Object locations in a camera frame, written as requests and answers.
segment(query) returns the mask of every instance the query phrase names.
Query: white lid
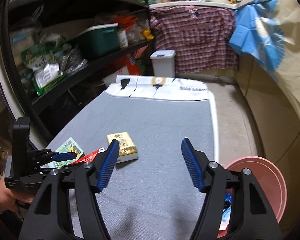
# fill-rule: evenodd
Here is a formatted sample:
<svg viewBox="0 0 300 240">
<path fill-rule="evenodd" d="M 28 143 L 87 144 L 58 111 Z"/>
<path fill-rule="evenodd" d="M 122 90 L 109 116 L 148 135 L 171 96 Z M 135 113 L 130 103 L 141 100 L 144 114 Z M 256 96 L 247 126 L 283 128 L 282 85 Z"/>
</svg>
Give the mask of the white lid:
<svg viewBox="0 0 300 240">
<path fill-rule="evenodd" d="M 157 50 L 150 56 L 150 59 L 159 59 L 159 58 L 172 58 L 176 54 L 175 50 Z"/>
<path fill-rule="evenodd" d="M 79 37 L 80 35 L 87 33 L 89 31 L 93 31 L 93 30 L 97 30 L 97 29 L 105 29 L 105 28 L 111 28 L 111 27 L 117 27 L 118 24 L 117 23 L 112 23 L 112 24 L 103 24 L 103 25 L 95 25 L 92 26 L 86 30 L 84 30 L 83 32 L 79 33 L 76 37 Z"/>
</svg>

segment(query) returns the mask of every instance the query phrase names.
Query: white trash can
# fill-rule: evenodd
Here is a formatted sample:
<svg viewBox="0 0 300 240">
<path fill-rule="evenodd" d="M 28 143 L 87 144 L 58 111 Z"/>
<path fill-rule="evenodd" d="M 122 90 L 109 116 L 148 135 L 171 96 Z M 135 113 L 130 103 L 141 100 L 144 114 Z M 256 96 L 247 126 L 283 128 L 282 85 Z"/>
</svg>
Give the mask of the white trash can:
<svg viewBox="0 0 300 240">
<path fill-rule="evenodd" d="M 175 50 L 157 50 L 150 56 L 156 77 L 175 77 Z"/>
</svg>

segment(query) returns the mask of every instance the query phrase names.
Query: dark green storage box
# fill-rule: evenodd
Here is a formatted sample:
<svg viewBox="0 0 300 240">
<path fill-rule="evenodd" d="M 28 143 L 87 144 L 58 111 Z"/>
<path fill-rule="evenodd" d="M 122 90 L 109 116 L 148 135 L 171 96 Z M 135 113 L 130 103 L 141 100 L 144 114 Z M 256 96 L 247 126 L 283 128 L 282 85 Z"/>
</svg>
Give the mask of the dark green storage box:
<svg viewBox="0 0 300 240">
<path fill-rule="evenodd" d="M 86 29 L 70 43 L 78 44 L 82 56 L 87 60 L 105 56 L 120 49 L 118 40 L 118 24 L 96 25 Z"/>
</svg>

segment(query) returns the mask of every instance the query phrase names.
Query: plaid cloth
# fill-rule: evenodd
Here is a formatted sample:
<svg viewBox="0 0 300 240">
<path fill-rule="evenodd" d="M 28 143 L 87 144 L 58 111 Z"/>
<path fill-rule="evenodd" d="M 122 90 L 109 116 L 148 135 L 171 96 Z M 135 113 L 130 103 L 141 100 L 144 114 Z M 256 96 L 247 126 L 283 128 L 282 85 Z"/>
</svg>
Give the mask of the plaid cloth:
<svg viewBox="0 0 300 240">
<path fill-rule="evenodd" d="M 233 10 L 175 6 L 152 9 L 151 15 L 156 49 L 176 51 L 176 73 L 238 67 L 238 55 L 228 44 L 235 28 Z"/>
</svg>

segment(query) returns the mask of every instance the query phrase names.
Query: metal bolt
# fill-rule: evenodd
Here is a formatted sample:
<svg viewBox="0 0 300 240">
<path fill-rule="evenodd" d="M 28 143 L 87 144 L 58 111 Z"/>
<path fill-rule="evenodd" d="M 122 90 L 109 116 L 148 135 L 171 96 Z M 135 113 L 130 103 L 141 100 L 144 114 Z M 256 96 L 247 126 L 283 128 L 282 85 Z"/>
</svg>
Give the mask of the metal bolt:
<svg viewBox="0 0 300 240">
<path fill-rule="evenodd" d="M 216 168 L 216 167 L 219 166 L 219 164 L 216 163 L 216 162 L 209 162 L 209 166 L 210 166 L 211 168 Z"/>
<path fill-rule="evenodd" d="M 248 168 L 244 168 L 243 169 L 243 173 L 246 175 L 250 175 L 251 174 L 251 170 L 249 170 Z"/>
<path fill-rule="evenodd" d="M 92 163 L 91 162 L 87 162 L 83 166 L 84 166 L 85 169 L 90 169 L 92 167 Z"/>
<path fill-rule="evenodd" d="M 59 171 L 57 169 L 53 169 L 50 171 L 51 175 L 57 175 L 59 173 Z"/>
</svg>

